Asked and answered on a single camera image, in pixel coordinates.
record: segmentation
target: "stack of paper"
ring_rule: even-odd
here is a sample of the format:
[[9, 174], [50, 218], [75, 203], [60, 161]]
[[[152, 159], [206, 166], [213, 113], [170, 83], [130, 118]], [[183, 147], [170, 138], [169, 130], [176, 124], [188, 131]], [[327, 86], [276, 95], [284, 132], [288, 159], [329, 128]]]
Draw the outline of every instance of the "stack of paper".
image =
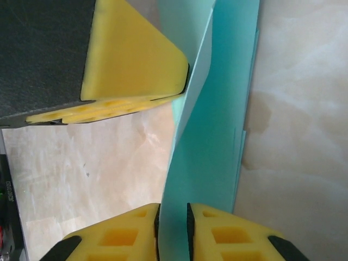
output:
[[160, 211], [161, 261], [189, 260], [188, 202], [231, 212], [237, 191], [259, 0], [214, 2], [159, 0], [162, 32], [192, 68], [186, 95], [173, 104], [177, 130]]

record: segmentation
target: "black foam edge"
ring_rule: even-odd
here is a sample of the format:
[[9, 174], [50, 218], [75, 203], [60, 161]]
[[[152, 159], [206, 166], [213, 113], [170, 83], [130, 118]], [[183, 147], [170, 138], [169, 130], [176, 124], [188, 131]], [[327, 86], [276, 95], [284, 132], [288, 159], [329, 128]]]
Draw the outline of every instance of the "black foam edge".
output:
[[159, 248], [158, 248], [158, 229], [159, 229], [159, 213], [161, 209], [161, 204], [158, 206], [156, 216], [154, 218], [154, 236], [156, 238], [156, 256], [157, 261], [159, 261]]
[[186, 82], [185, 82], [185, 86], [183, 88], [183, 90], [179, 93], [179, 94], [183, 94], [186, 92], [188, 85], [189, 85], [189, 80], [190, 80], [190, 75], [191, 75], [191, 66], [190, 64], [187, 64], [187, 75], [186, 75]]
[[70, 238], [64, 239], [53, 248], [51, 248], [47, 254], [40, 259], [40, 261], [65, 261], [81, 243], [82, 238], [78, 235], [74, 235]]
[[194, 260], [195, 216], [191, 204], [187, 203], [187, 236], [189, 243], [190, 261]]
[[309, 259], [290, 241], [275, 235], [270, 235], [268, 240], [285, 261], [309, 261]]

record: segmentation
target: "beige tabletop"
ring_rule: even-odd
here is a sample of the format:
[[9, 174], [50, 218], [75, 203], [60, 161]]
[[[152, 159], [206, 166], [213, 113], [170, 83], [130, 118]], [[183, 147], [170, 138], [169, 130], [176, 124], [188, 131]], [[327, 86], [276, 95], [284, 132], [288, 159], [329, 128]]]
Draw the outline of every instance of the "beige tabletop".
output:
[[[132, 0], [158, 26], [155, 0]], [[310, 260], [347, 260], [348, 1], [264, 0], [234, 213]], [[5, 130], [30, 260], [66, 234], [160, 202], [170, 104], [87, 125]]]

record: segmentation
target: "dark gray textured surface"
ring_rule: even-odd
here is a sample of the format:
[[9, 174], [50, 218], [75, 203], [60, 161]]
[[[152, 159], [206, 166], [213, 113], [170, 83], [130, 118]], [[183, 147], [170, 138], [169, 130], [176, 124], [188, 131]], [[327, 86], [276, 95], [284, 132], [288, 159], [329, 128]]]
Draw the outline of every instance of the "dark gray textured surface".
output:
[[0, 0], [0, 126], [80, 102], [94, 6]]

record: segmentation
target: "yellow foam block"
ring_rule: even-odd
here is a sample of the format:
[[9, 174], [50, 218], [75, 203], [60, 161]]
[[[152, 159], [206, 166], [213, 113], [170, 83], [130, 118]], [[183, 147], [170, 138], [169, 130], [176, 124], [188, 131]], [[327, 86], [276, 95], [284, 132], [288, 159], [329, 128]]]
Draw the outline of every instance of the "yellow foam block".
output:
[[281, 233], [203, 204], [191, 204], [194, 261], [284, 261], [268, 236]]
[[80, 93], [81, 101], [95, 102], [26, 121], [90, 122], [152, 108], [183, 92], [188, 67], [185, 55], [126, 1], [97, 0]]
[[156, 261], [154, 221], [159, 204], [148, 204], [69, 234], [82, 238], [67, 261]]

